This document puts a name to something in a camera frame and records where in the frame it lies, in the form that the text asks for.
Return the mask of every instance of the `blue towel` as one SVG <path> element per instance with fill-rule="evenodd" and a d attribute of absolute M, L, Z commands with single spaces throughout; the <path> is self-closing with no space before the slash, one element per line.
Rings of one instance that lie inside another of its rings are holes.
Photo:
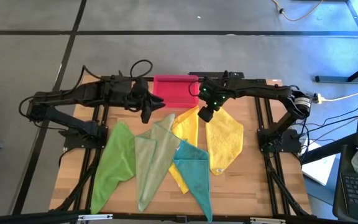
<path fill-rule="evenodd" d="M 208 222 L 212 222 L 208 153 L 182 141 L 173 155 L 173 163 L 203 210 Z"/>

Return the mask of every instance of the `wooden board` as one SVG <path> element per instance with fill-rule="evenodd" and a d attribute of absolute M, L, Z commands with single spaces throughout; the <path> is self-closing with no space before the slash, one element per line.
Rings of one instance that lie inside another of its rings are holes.
<path fill-rule="evenodd" d="M 84 77 L 84 83 L 93 82 L 91 76 Z M 269 80 L 268 84 L 279 84 L 281 80 Z M 153 83 L 149 82 L 152 92 Z M 237 159 L 224 171 L 224 174 L 211 179 L 211 201 L 214 215 L 243 215 L 243 216 L 270 216 L 272 214 L 269 188 L 264 160 L 259 152 L 256 130 L 258 129 L 255 100 L 253 97 L 230 99 L 224 104 L 224 109 L 238 122 L 244 125 L 244 147 Z M 283 105 L 271 100 L 274 121 L 278 121 L 286 112 Z M 160 121 L 170 113 L 177 116 L 184 113 L 186 108 L 162 108 L 153 112 L 148 124 L 140 121 L 140 112 L 131 113 L 123 108 L 110 108 L 108 114 L 109 134 L 118 121 L 125 122 L 133 134 L 141 134 L 151 128 L 155 121 Z M 74 116 L 82 120 L 91 120 L 92 108 L 77 105 Z M 200 119 L 198 131 L 198 146 L 207 150 L 205 122 Z M 78 181 L 84 150 L 75 149 L 67 153 L 63 159 L 58 173 L 55 189 L 53 191 L 50 208 L 58 207 L 68 196 Z M 307 212 L 311 212 L 305 181 L 298 160 L 291 154 L 281 153 L 282 167 L 285 183 L 295 200 Z M 282 213 L 281 196 L 276 188 L 277 203 Z M 84 207 L 87 186 L 83 192 L 81 207 Z M 136 201 L 136 177 L 121 182 L 109 201 L 102 209 L 104 213 L 139 213 Z M 144 213 L 151 214 L 183 214 L 203 215 L 194 197 L 188 192 L 180 192 L 172 176 L 167 173 L 153 201 Z"/>

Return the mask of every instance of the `concrete floor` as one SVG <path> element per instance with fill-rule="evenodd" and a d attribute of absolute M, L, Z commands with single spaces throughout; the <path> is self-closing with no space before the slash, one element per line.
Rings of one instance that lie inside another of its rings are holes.
<path fill-rule="evenodd" d="M 358 0 L 352 2 L 358 10 Z M 280 4 L 291 17 L 298 17 L 316 2 L 281 0 Z M 80 0 L 0 0 L 0 29 L 70 30 L 79 5 Z M 325 2 L 309 17 L 289 22 L 277 14 L 269 0 L 88 1 L 80 30 L 98 29 L 358 31 L 343 2 Z M 0 149 L 0 215 L 11 209 L 37 134 L 34 125 L 17 113 L 17 105 L 35 91 L 51 90 L 67 41 L 67 36 L 0 36 L 0 142 L 4 144 Z M 247 78 L 280 78 L 325 98 L 358 92 L 358 85 L 312 80 L 315 75 L 348 76 L 357 71 L 358 37 L 79 36 L 62 88 L 74 84 L 83 64 L 97 74 L 120 69 L 128 75 L 130 66 L 142 58 L 153 61 L 153 74 L 238 70 Z M 357 107 L 358 96 L 316 105 L 308 121 L 321 123 L 331 113 Z M 72 113 L 73 108 L 62 110 Z M 354 123 L 325 139 L 339 139 L 355 130 Z M 311 138 L 322 134 L 324 130 L 320 129 L 311 133 Z M 48 131 L 24 212 L 48 209 L 62 146 L 63 138 L 56 131 Z M 329 205 L 310 200 L 314 214 L 332 218 Z"/>

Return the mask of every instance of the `yellow towel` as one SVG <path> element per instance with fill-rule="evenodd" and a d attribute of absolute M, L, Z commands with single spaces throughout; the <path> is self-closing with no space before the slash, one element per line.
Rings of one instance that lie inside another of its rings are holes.
<path fill-rule="evenodd" d="M 178 138 L 187 141 L 188 143 L 197 147 L 198 143 L 198 106 L 184 112 L 173 121 L 172 125 L 172 133 L 176 135 Z M 189 191 L 189 188 L 185 184 L 185 181 L 181 177 L 178 169 L 174 165 L 171 164 L 169 167 L 169 173 L 171 173 L 172 177 L 177 182 L 181 192 L 183 194 Z"/>
<path fill-rule="evenodd" d="M 205 128 L 209 168 L 220 175 L 241 153 L 244 127 L 221 108 Z"/>

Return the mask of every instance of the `plastic tray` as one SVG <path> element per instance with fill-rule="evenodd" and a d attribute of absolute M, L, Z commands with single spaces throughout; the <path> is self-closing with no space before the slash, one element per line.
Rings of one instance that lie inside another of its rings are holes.
<path fill-rule="evenodd" d="M 198 77 L 196 75 L 155 75 L 153 94 L 164 99 L 166 107 L 193 108 L 198 105 Z"/>

